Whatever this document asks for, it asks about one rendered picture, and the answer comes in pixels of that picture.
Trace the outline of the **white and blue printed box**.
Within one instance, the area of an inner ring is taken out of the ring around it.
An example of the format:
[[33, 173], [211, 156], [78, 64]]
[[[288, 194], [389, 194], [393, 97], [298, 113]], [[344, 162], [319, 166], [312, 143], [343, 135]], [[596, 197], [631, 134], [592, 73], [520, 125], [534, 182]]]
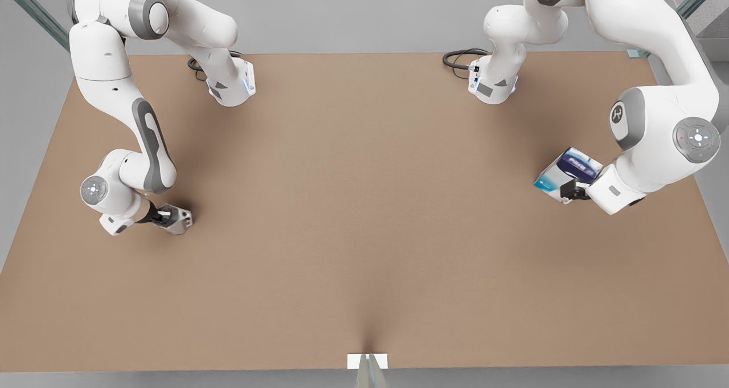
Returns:
[[533, 186], [563, 203], [560, 197], [561, 185], [573, 178], [593, 183], [602, 168], [601, 163], [570, 147], [541, 172]]

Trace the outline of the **silver frame post with white foot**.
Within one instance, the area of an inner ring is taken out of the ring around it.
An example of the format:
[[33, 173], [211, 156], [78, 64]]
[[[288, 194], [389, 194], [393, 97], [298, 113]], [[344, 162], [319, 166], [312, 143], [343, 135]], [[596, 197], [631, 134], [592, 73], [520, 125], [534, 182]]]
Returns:
[[390, 388], [382, 370], [388, 369], [386, 353], [347, 354], [347, 369], [357, 369], [355, 388]]

